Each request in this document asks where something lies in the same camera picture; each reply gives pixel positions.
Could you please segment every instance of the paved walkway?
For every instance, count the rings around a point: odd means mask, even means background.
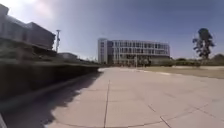
[[[9,128],[224,128],[224,80],[103,69],[5,120]]]

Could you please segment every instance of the grass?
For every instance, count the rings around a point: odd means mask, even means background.
[[[146,67],[140,68],[141,70],[154,71],[154,72],[166,72],[183,75],[193,75],[200,77],[210,77],[224,79],[224,70],[208,70],[201,68],[172,68],[172,67]]]

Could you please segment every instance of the pole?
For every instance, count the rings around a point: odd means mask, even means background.
[[[138,54],[137,54],[137,48],[136,48],[135,54],[136,54],[136,61],[135,61],[135,63],[136,63],[136,68],[138,68]]]
[[[0,114],[0,128],[7,128],[1,114]]]
[[[59,34],[60,34],[61,30],[56,30],[56,31],[57,31],[56,52],[58,52],[58,47],[59,47],[59,42],[60,42]]]

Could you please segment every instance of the low wall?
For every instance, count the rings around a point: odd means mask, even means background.
[[[195,67],[192,67],[192,66],[173,66],[173,68],[192,69],[192,68],[195,68]],[[224,70],[224,66],[200,66],[200,69],[206,69],[206,70]]]
[[[97,66],[0,62],[0,101],[96,72]]]

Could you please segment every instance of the tree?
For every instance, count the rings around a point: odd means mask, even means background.
[[[224,61],[224,55],[223,54],[217,54],[215,55],[212,60],[216,60],[216,61]]]
[[[185,59],[185,58],[178,58],[178,59],[176,59],[176,61],[187,61],[187,59]]]
[[[206,28],[201,28],[198,31],[199,38],[194,38],[193,43],[196,44],[194,50],[198,53],[199,57],[202,59],[208,59],[209,54],[211,54],[210,47],[214,47],[212,41],[212,35]]]

